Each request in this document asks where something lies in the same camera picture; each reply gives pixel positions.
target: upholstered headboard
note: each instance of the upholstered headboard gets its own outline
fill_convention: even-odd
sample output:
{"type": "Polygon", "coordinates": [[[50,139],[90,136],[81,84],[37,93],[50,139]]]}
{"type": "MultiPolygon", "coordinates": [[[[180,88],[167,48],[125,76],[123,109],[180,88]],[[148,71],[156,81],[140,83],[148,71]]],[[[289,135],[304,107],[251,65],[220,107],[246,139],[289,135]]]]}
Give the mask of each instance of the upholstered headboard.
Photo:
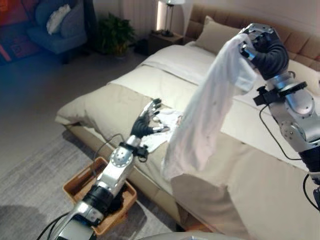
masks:
{"type": "Polygon", "coordinates": [[[242,29],[250,23],[270,25],[276,29],[282,42],[284,42],[290,59],[320,71],[320,37],[256,17],[217,9],[211,5],[193,5],[185,33],[186,42],[196,40],[200,36],[206,16],[212,17],[219,24],[238,29],[242,29]]]}

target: crumpled white cloth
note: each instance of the crumpled white cloth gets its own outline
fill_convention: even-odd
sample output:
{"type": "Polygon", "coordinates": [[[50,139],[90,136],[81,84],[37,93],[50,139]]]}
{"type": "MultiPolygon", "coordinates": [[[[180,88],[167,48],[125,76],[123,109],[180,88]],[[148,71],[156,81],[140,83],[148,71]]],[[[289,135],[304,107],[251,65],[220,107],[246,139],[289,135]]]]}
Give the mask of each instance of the crumpled white cloth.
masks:
{"type": "Polygon", "coordinates": [[[246,34],[225,43],[192,96],[162,161],[165,179],[205,168],[216,151],[216,139],[233,96],[245,94],[254,86],[258,75],[239,53],[238,45],[243,41],[251,43],[246,34]]]}
{"type": "Polygon", "coordinates": [[[170,139],[177,128],[178,118],[183,113],[181,111],[176,111],[170,108],[164,108],[159,111],[159,114],[156,116],[163,125],[166,125],[170,128],[169,131],[159,132],[152,135],[144,136],[141,139],[140,146],[143,147],[146,145],[148,152],[152,153],[164,142],[170,142],[170,139]]]}

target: green plant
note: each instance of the green plant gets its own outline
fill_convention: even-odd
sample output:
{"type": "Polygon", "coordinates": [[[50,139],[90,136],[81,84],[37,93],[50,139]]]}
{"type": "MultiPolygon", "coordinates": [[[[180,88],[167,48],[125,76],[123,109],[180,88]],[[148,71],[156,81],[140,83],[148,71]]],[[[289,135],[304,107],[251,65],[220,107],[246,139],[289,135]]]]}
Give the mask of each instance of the green plant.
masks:
{"type": "Polygon", "coordinates": [[[99,48],[104,54],[122,56],[128,43],[135,40],[135,30],[130,21],[109,13],[108,18],[99,21],[99,48]]]}

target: white cushion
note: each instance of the white cushion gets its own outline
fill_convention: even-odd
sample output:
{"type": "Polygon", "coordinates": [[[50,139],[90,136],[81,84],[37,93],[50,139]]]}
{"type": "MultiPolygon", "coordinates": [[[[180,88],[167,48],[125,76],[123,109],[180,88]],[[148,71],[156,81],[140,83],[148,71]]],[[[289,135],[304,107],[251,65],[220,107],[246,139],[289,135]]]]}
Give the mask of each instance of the white cushion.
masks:
{"type": "Polygon", "coordinates": [[[58,10],[54,11],[48,22],[46,23],[46,29],[48,34],[57,34],[60,32],[61,23],[64,20],[65,16],[71,11],[69,4],[59,7],[58,10]]]}
{"type": "Polygon", "coordinates": [[[239,32],[238,28],[222,25],[206,16],[203,31],[195,44],[209,52],[218,54],[223,45],[239,32]]]}
{"type": "Polygon", "coordinates": [[[314,95],[320,96],[320,72],[294,60],[289,60],[288,71],[295,72],[298,81],[306,82],[306,88],[314,95]]]}

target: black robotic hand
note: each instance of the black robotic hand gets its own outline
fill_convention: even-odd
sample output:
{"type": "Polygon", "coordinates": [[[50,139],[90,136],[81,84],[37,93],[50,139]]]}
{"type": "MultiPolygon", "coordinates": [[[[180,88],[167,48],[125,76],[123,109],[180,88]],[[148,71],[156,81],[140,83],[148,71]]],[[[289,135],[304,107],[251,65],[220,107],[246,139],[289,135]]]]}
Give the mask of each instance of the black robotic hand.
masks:
{"type": "Polygon", "coordinates": [[[161,123],[156,127],[149,126],[151,119],[159,113],[158,109],[160,107],[161,100],[159,98],[149,102],[134,122],[130,135],[134,135],[141,139],[144,136],[154,133],[163,133],[168,131],[170,128],[161,123]]]}
{"type": "Polygon", "coordinates": [[[268,25],[251,23],[240,33],[248,34],[254,49],[246,42],[240,46],[240,53],[248,58],[260,71],[264,80],[284,73],[289,64],[288,52],[276,30],[268,25]]]}

